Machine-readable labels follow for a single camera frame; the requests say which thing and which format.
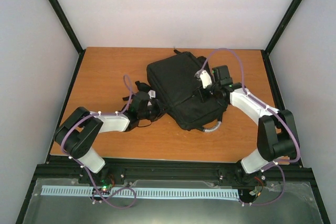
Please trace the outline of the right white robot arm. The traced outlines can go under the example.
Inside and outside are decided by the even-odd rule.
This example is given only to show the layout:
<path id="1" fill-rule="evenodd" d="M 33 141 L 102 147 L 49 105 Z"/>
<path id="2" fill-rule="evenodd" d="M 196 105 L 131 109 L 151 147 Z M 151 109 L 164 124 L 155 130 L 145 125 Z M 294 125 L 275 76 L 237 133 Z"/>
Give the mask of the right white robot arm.
<path id="1" fill-rule="evenodd" d="M 215 67 L 212 73 L 202 68 L 195 77 L 202 83 L 198 89 L 202 100 L 223 99 L 244 112 L 258 127 L 256 149 L 236 164 L 234 177 L 238 183 L 249 183 L 252 175 L 277 165 L 281 158 L 287 157 L 290 163 L 299 160 L 296 125 L 290 111 L 273 108 L 242 83 L 234 83 L 227 66 Z"/>

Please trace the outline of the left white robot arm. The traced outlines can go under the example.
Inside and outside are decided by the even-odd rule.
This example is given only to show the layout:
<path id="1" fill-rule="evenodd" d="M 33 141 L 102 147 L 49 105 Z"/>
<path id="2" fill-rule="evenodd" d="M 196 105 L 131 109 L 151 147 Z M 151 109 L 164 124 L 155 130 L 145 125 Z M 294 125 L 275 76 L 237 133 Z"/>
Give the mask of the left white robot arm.
<path id="1" fill-rule="evenodd" d="M 100 133 L 131 131 L 141 120 L 155 122 L 160 119 L 167 107 L 153 95 L 153 90 L 131 94 L 124 98 L 127 103 L 121 111 L 111 113 L 92 112 L 80 106 L 56 129 L 53 140 L 63 153 L 89 169 L 92 179 L 104 183 L 108 180 L 109 170 L 92 147 L 95 139 Z"/>

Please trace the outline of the black student backpack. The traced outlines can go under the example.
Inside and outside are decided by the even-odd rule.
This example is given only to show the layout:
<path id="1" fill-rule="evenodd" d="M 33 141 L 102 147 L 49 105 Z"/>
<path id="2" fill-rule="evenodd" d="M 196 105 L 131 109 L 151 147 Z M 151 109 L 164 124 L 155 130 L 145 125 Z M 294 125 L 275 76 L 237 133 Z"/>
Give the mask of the black student backpack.
<path id="1" fill-rule="evenodd" d="M 156 98 L 167 107 L 165 114 L 181 129 L 203 131 L 203 127 L 222 122 L 228 107 L 223 99 L 201 102 L 193 96 L 193 91 L 202 86 L 195 73 L 202 68 L 209 72 L 208 67 L 203 67 L 205 60 L 188 51 L 177 51 L 174 56 L 149 64 L 146 68 L 148 81 L 136 81 L 135 85 L 138 92 L 154 90 Z"/>

